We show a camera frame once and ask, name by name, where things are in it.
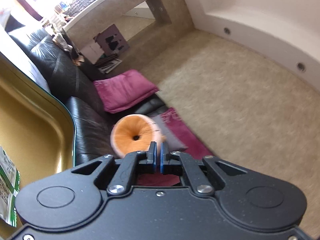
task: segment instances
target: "books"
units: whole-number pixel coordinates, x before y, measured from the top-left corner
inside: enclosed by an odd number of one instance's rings
[[[107,62],[105,64],[105,66],[98,68],[98,70],[101,73],[108,74],[112,70],[114,70],[121,62],[122,62],[122,60],[119,60],[119,59],[116,58],[114,60],[111,60],[111,61]]]

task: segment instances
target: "wall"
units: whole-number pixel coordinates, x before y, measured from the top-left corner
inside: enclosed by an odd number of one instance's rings
[[[137,5],[135,8],[131,9],[127,13],[124,14],[125,16],[132,16],[132,17],[141,17],[141,18],[147,18],[147,19],[154,19],[148,4],[146,2],[143,2],[139,5]]]
[[[249,47],[320,90],[320,0],[186,0],[197,29]],[[305,72],[297,68],[303,63]]]
[[[96,0],[70,21],[64,29],[76,47],[81,50],[121,15],[144,1],[146,0]],[[135,39],[130,39],[131,48],[122,55],[123,62],[117,71],[128,68],[140,69],[172,42],[194,28],[184,0],[161,0],[163,8],[158,6],[160,3],[157,0],[151,0],[151,3],[155,4],[153,14],[156,19],[157,15],[164,12],[168,17],[164,17],[163,20],[161,20],[162,16],[159,17],[154,24],[138,33]]]

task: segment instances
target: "beige carpet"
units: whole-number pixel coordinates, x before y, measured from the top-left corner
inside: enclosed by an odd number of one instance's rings
[[[276,63],[194,31],[141,72],[216,154],[287,180],[308,199],[301,227],[320,234],[320,94]]]

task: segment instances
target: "black leather sofa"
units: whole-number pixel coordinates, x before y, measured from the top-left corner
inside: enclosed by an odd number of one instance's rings
[[[105,154],[118,158],[110,145],[110,133],[113,125],[122,117],[128,114],[153,116],[168,109],[154,94],[123,112],[104,112],[92,81],[105,77],[94,66],[88,62],[81,68],[74,65],[66,52],[41,27],[25,26],[9,32],[9,35],[39,69],[51,94],[68,108],[75,120],[76,165]]]

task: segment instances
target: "white wall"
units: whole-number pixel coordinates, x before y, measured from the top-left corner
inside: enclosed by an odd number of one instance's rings
[[[279,62],[320,90],[320,0],[186,0],[196,28]],[[231,30],[230,35],[223,28]],[[303,62],[307,71],[297,70]]]
[[[155,19],[153,16],[149,6],[147,5],[146,1],[139,4],[135,8],[128,11],[125,16],[132,16],[132,17],[140,17],[140,18],[147,18],[147,19]]]

